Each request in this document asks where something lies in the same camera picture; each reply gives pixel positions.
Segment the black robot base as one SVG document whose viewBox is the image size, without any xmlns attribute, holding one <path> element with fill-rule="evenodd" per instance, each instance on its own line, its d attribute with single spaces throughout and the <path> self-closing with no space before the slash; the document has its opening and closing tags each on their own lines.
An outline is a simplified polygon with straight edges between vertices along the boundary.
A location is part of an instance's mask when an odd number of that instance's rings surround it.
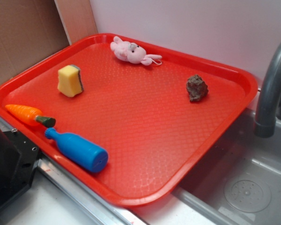
<svg viewBox="0 0 281 225">
<path fill-rule="evenodd" d="M 0 210 L 30 189 L 39 155 L 23 133 L 0 129 Z"/>
</svg>

